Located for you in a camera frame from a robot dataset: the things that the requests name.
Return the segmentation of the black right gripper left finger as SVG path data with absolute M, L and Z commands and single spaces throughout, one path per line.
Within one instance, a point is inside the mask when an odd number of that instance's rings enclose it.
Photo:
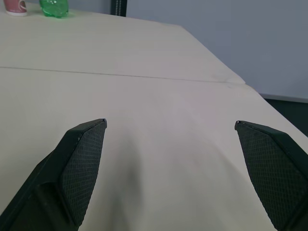
M 98 176 L 107 128 L 96 119 L 68 130 L 0 216 L 2 231 L 77 231 Z

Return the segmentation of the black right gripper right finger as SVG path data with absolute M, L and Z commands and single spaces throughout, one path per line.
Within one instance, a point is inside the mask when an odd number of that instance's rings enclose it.
M 237 121 L 248 175 L 274 228 L 308 229 L 308 155 L 282 131 Z

